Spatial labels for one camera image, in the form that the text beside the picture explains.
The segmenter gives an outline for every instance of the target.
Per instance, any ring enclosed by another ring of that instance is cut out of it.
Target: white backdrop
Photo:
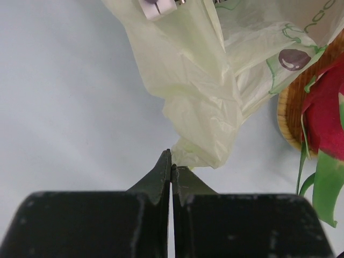
[[[226,166],[197,169],[217,192],[294,192],[299,153],[274,97],[242,126]],[[126,33],[100,0],[0,1],[0,239],[39,190],[126,190],[178,139],[142,84]],[[315,170],[306,162],[304,177]],[[333,249],[344,250],[344,195]],[[170,225],[169,253],[173,257]]]

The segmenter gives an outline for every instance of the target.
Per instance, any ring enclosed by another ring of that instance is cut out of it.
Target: pale green plastic bag
[[[188,0],[157,21],[137,0],[103,2],[126,29],[145,87],[165,99],[179,166],[224,165],[241,124],[344,27],[338,0]]]

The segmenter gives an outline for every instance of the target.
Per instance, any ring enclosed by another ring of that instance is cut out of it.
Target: dragon fruit
[[[344,53],[320,70],[305,87],[302,108],[302,151],[296,193],[305,195],[313,186],[312,204],[319,219],[336,227],[334,208],[344,185]],[[310,149],[318,154],[316,172],[299,191],[305,158]]]

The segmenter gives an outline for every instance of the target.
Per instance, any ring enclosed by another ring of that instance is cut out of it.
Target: woven basket
[[[277,120],[278,126],[287,142],[301,150],[301,109],[306,97],[304,87],[309,83],[315,73],[332,63],[344,52],[344,30],[328,46],[318,62],[300,74],[278,98]]]

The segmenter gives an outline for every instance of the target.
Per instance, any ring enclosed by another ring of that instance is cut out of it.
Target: plastic bag
[[[103,2],[126,29],[145,87],[165,99],[179,166],[224,165],[241,124],[344,27],[338,0],[188,0],[157,21],[137,0]]]

